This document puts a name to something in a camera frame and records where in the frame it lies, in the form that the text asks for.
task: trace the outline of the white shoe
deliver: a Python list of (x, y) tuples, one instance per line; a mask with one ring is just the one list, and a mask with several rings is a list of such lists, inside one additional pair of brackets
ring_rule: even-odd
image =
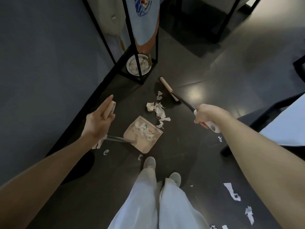
[(143, 169), (145, 169), (147, 167), (151, 167), (151, 168), (153, 168), (154, 171), (156, 171), (156, 160), (153, 157), (146, 158), (144, 165), (143, 165)]
[(173, 181), (176, 183), (176, 185), (177, 185), (178, 187), (180, 187), (180, 184), (181, 184), (181, 176), (180, 176), (179, 173), (173, 172), (173, 173), (170, 175), (169, 178), (170, 178), (171, 180), (173, 180)]
[[(171, 180), (173, 180), (176, 185), (178, 187), (180, 187), (180, 184), (181, 184), (181, 175), (177, 172), (173, 172), (170, 177), (169, 177)], [(159, 196), (159, 202), (161, 203), (161, 197), (162, 197), (162, 194), (163, 194), (163, 190), (164, 190), (164, 187), (162, 187), (161, 189), (161, 192), (160, 192), (160, 196)]]

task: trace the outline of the person's left hand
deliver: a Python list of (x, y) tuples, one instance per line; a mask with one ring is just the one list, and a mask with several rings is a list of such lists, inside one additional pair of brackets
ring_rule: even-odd
[(115, 114), (109, 114), (107, 119), (102, 118), (102, 114), (111, 103), (113, 95), (109, 96), (94, 112), (90, 113), (86, 117), (86, 124), (81, 137), (89, 136), (93, 139), (94, 144), (96, 144), (100, 139), (102, 139), (109, 130), (111, 122), (115, 118)]

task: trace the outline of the blue logo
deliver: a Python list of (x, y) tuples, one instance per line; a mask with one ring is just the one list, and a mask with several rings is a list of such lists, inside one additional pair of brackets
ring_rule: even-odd
[(137, 14), (142, 17), (148, 13), (152, 5), (151, 0), (135, 0), (135, 10)]

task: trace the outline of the person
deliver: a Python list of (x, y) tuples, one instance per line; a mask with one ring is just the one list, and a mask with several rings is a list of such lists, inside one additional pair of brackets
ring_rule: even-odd
[[(71, 145), (23, 171), (0, 188), (0, 228), (24, 229), (44, 206), (79, 159), (103, 138), (115, 119), (101, 115), (110, 104), (108, 97), (87, 115), (81, 137)], [(213, 121), (225, 137), (250, 185), (284, 229), (305, 225), (305, 163), (263, 135), (233, 118), (227, 111), (202, 104), (195, 123)], [(181, 177), (173, 173), (156, 195), (155, 159), (148, 157), (144, 168), (109, 228), (208, 228), (204, 217), (189, 203), (179, 188)], [(159, 219), (156, 206), (158, 201)]]

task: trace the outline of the forearm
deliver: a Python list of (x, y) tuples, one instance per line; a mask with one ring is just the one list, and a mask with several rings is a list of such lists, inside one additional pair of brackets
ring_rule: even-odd
[(283, 228), (305, 223), (303, 160), (222, 111), (213, 114), (238, 165)]
[(92, 143), (82, 137), (2, 186), (0, 228), (25, 228)]

